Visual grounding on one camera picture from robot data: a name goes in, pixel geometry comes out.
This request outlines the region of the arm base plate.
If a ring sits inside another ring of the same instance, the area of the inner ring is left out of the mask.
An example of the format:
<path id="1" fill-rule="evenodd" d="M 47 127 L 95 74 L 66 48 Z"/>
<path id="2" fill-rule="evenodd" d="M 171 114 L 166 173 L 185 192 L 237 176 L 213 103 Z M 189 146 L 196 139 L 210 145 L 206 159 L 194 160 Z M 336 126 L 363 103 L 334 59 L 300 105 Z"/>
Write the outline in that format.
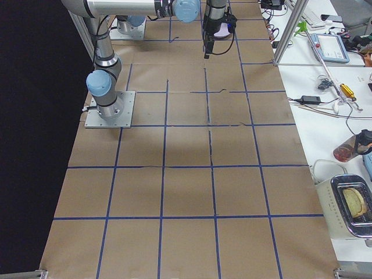
<path id="1" fill-rule="evenodd" d="M 108 107 L 98 106 L 95 99 L 87 109 L 85 128 L 131 128 L 135 91 L 117 91 L 116 102 Z"/>
<path id="2" fill-rule="evenodd" d="M 130 22 L 115 20 L 110 28 L 110 38 L 113 41 L 143 40 L 145 35 L 145 25 L 145 20 L 139 26 L 133 26 Z"/>

